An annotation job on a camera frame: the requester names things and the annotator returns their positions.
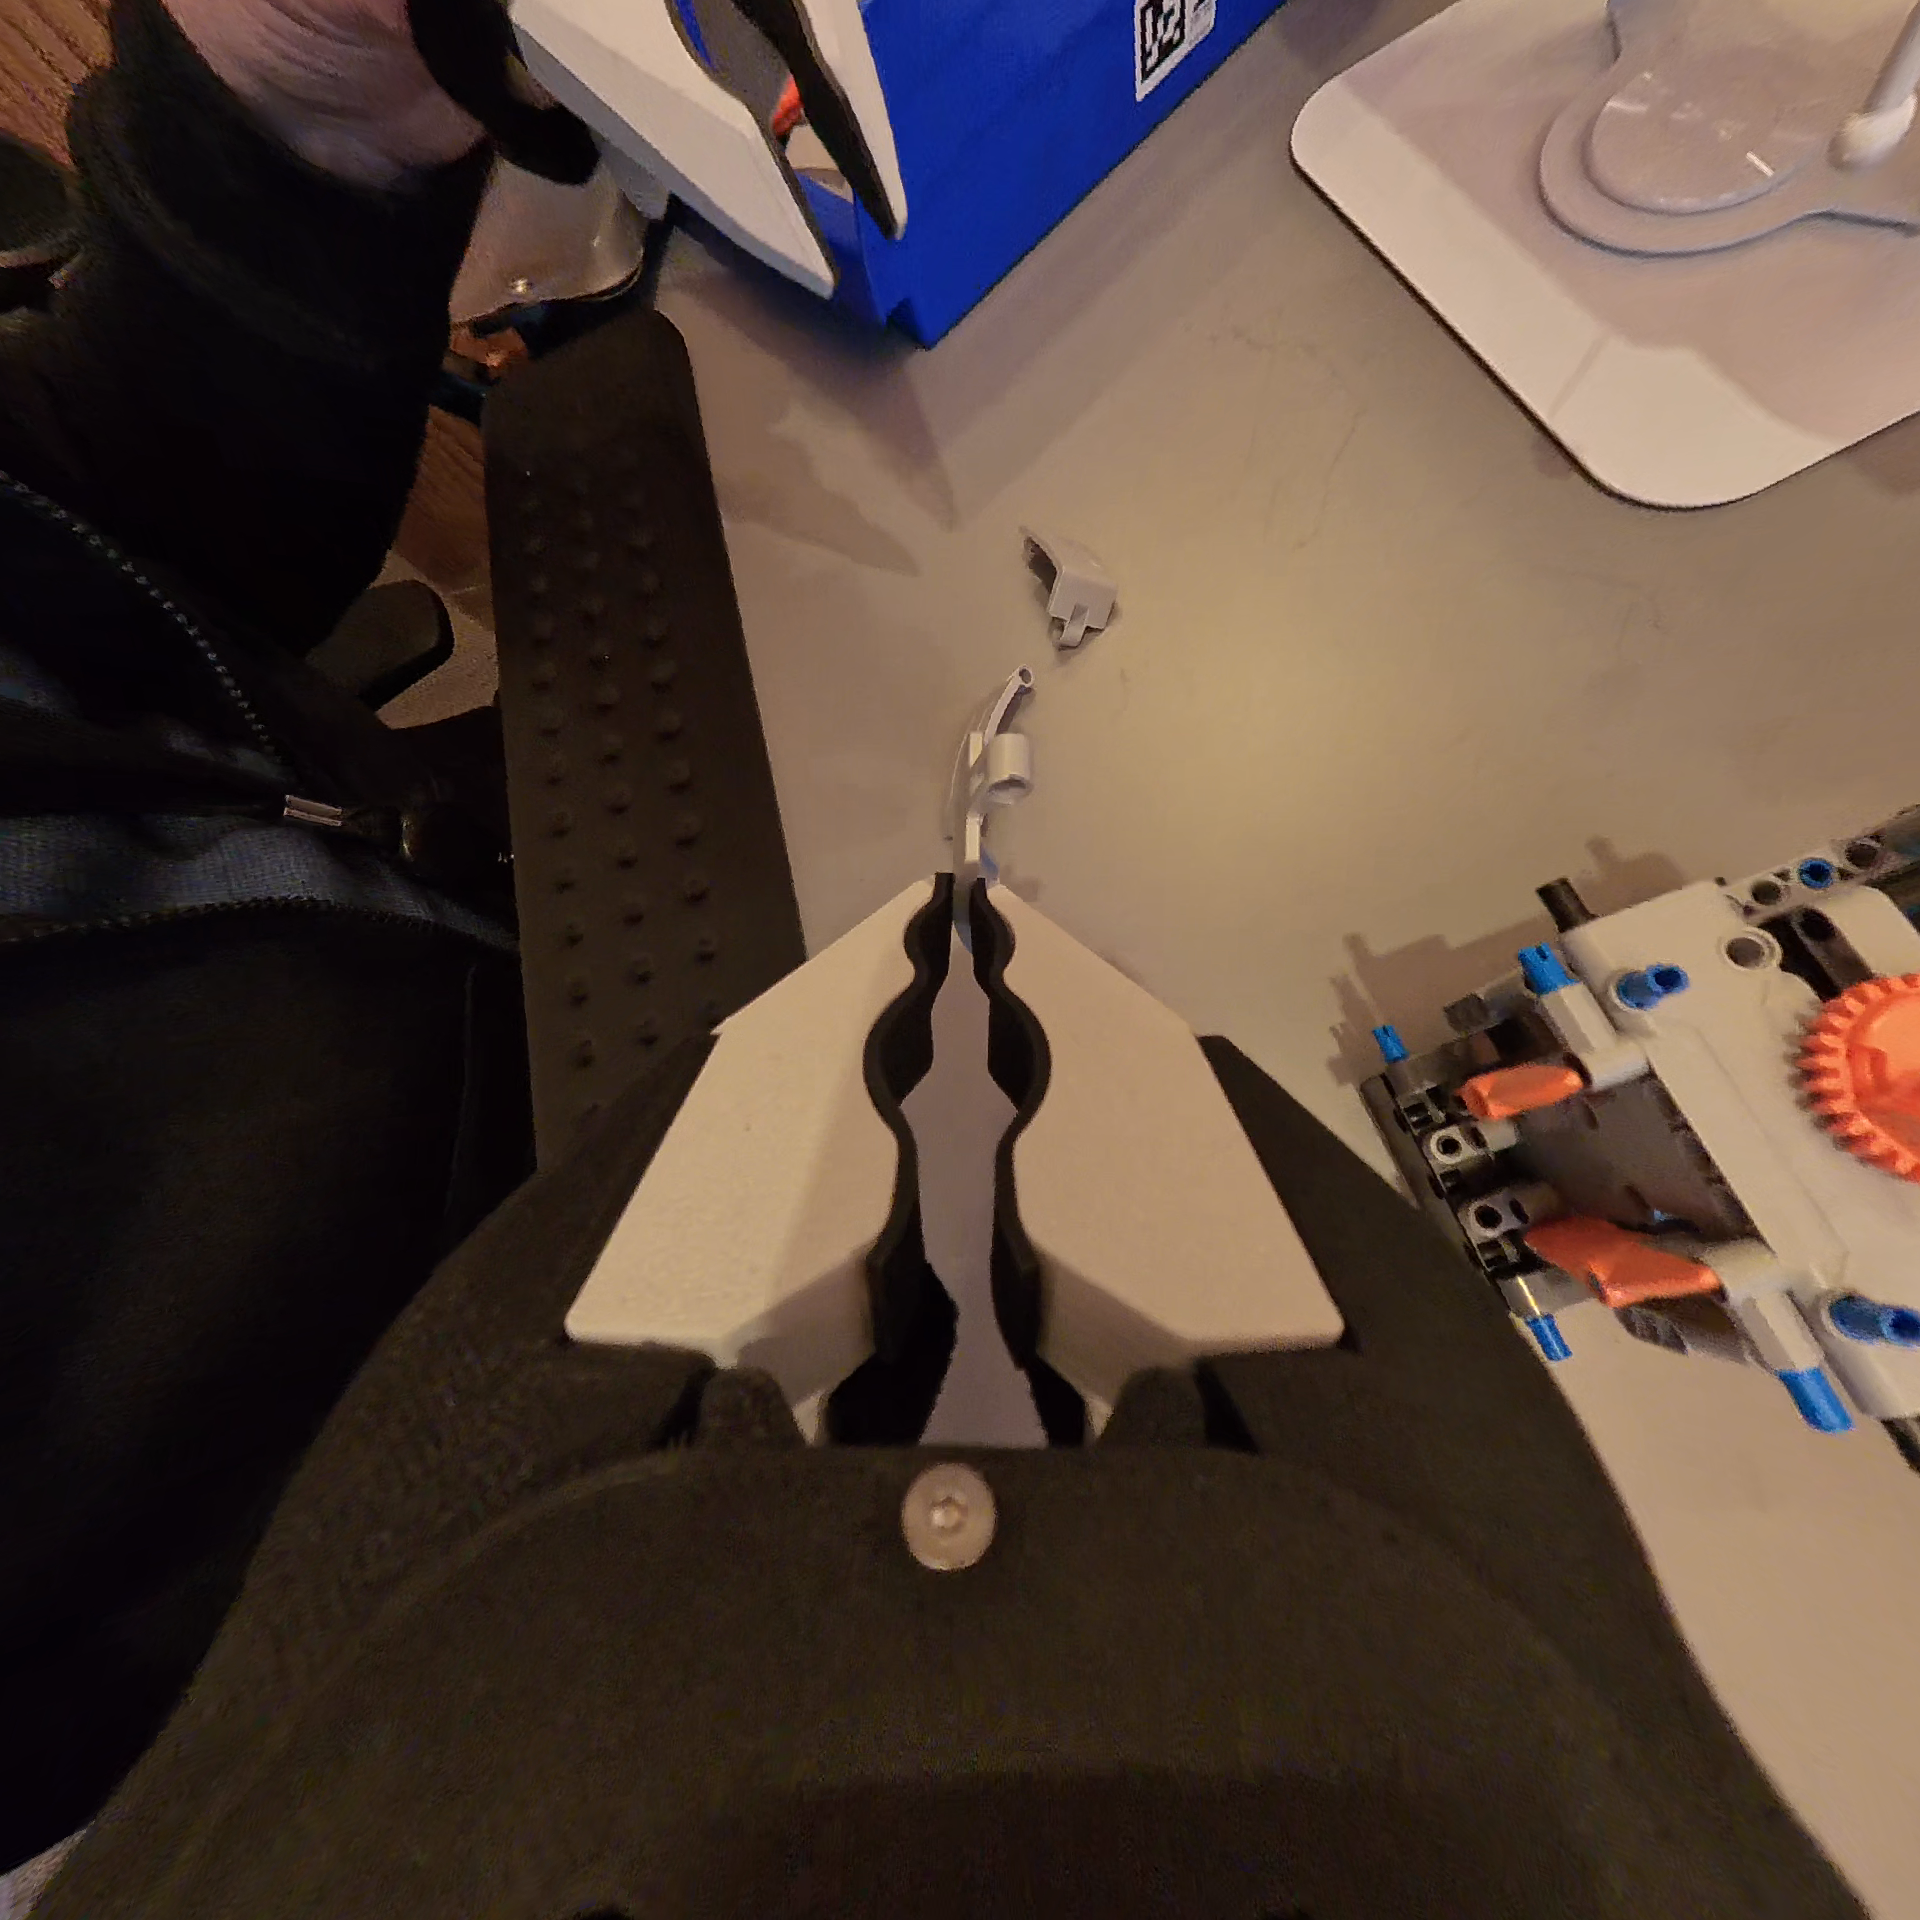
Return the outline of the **person's left hand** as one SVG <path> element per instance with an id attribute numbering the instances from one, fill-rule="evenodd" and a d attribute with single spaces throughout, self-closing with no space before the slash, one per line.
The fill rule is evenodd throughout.
<path id="1" fill-rule="evenodd" d="M 242 107 L 326 176 L 394 187 L 488 141 L 432 77 L 405 3 L 168 3 L 165 11 Z"/>

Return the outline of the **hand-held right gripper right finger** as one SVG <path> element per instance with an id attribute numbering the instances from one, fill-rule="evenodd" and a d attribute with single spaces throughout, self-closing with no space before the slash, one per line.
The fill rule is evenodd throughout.
<path id="1" fill-rule="evenodd" d="M 987 1064 L 993 1309 L 1044 1442 L 1138 1373 L 1317 1353 L 1347 1326 L 1200 1035 L 1008 888 L 968 894 Z"/>

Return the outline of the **white metal board stand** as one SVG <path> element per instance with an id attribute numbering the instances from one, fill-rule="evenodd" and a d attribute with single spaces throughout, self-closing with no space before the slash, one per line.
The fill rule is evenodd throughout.
<path id="1" fill-rule="evenodd" d="M 1915 123 L 1834 163 L 1913 5 L 1451 5 L 1291 156 L 1594 482 L 1704 510 L 1915 419 Z"/>

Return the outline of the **person's left forearm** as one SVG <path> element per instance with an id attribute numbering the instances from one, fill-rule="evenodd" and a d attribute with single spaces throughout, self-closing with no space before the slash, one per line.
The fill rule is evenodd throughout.
<path id="1" fill-rule="evenodd" d="M 309 652 L 389 557 L 488 147 L 394 187 L 293 156 L 165 5 L 114 5 L 66 141 L 81 252 L 11 377 L 14 474 Z"/>

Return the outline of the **blue plastic storage bin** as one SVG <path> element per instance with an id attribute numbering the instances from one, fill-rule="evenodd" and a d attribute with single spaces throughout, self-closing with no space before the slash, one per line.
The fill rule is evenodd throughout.
<path id="1" fill-rule="evenodd" d="M 829 312 L 938 346 L 1277 3 L 874 3 L 860 8 L 897 133 L 908 226 L 890 241 L 828 185 Z"/>

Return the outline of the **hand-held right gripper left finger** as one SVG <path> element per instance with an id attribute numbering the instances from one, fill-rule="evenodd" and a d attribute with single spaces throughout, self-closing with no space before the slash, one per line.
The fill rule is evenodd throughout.
<path id="1" fill-rule="evenodd" d="M 566 1309 L 571 1341 L 764 1372 L 838 1444 L 922 1440 L 955 1305 L 902 1107 L 950 938 L 938 874 L 721 1021 Z"/>

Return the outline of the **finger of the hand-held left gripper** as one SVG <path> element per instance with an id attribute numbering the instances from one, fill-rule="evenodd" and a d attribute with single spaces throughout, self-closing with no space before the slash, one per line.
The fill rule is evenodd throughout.
<path id="1" fill-rule="evenodd" d="M 592 133 L 612 179 L 649 179 L 817 298 L 829 249 L 770 131 L 692 52 L 662 3 L 515 3 L 532 81 Z"/>
<path id="2" fill-rule="evenodd" d="M 890 241 L 908 226 L 897 134 L 858 3 L 733 3 L 781 77 L 761 118 L 781 148 L 797 123 L 824 141 L 853 197 Z"/>

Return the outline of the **grey curved toy brick panel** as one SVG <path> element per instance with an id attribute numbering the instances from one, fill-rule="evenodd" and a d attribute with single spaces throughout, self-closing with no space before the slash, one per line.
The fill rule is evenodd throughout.
<path id="1" fill-rule="evenodd" d="M 944 801 L 944 841 L 955 910 L 968 906 L 979 881 L 994 882 L 997 866 L 989 851 L 994 812 L 1022 803 L 1033 788 L 1033 745 L 1017 725 L 1033 689 L 1036 672 L 1025 662 L 979 704 L 955 750 Z"/>
<path id="2" fill-rule="evenodd" d="M 1117 582 L 1092 548 L 1062 534 L 1022 528 L 1025 562 L 1044 597 L 1046 635 L 1058 653 L 1080 652 L 1117 613 Z"/>

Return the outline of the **grey orange toy brick model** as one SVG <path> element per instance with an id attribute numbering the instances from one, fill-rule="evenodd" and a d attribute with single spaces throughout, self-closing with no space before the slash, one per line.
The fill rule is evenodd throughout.
<path id="1" fill-rule="evenodd" d="M 1361 1097 L 1548 1362 L 1577 1308 L 1918 1465 L 1918 812 L 1553 938 Z"/>

